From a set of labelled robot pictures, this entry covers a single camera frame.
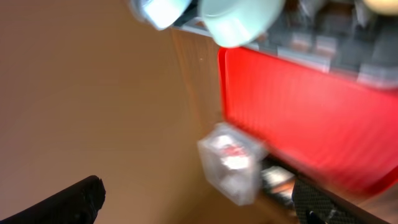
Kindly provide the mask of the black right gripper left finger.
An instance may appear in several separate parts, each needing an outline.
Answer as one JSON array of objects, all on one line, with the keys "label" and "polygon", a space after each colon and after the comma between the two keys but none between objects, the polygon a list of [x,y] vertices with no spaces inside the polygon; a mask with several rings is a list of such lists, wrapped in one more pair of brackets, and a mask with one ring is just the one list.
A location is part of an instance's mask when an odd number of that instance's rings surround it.
[{"label": "black right gripper left finger", "polygon": [[91,175],[1,224],[94,224],[105,198],[102,179]]}]

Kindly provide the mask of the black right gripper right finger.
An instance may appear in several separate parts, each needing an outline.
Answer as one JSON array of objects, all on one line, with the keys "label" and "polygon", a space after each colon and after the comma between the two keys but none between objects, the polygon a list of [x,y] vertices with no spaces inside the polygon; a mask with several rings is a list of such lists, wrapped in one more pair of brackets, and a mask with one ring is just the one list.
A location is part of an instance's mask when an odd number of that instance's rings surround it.
[{"label": "black right gripper right finger", "polygon": [[387,224],[335,194],[297,179],[292,193],[300,224]]}]

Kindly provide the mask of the mint green bowl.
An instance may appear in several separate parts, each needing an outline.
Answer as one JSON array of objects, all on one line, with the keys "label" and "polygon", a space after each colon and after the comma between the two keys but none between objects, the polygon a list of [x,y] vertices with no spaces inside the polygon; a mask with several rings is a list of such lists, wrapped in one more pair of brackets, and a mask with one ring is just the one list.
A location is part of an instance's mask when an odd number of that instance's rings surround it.
[{"label": "mint green bowl", "polygon": [[198,13],[221,47],[246,45],[264,33],[281,14],[285,0],[201,0]]}]

